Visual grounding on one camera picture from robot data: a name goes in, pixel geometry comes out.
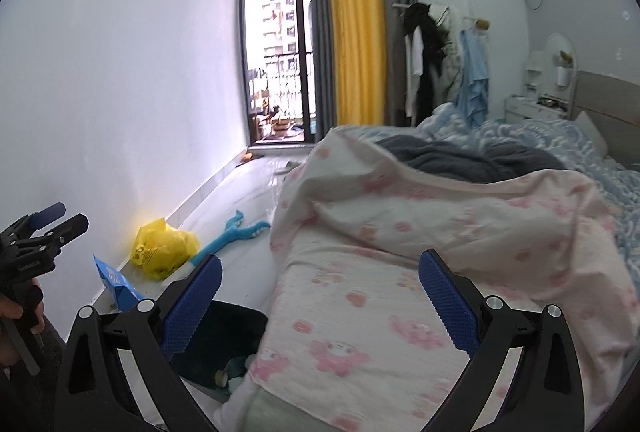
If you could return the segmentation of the person's left hand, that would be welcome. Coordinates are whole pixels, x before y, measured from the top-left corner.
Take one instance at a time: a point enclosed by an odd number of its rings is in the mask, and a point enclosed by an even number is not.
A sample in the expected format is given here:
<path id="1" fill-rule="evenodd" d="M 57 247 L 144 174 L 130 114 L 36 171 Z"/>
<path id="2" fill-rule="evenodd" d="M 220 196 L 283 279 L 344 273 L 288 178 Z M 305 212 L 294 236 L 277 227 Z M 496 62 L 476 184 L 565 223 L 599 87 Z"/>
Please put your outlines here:
<path id="1" fill-rule="evenodd" d="M 1 296 L 19 305 L 22 309 L 22 314 L 18 319 L 2 316 L 1 329 L 8 335 L 28 373 L 35 377 L 40 373 L 44 363 L 42 339 L 40 334 L 35 334 L 32 331 L 32 328 L 39 324 L 37 308 L 43 301 L 42 290 L 39 284 L 32 279 L 24 283 L 2 286 Z"/>

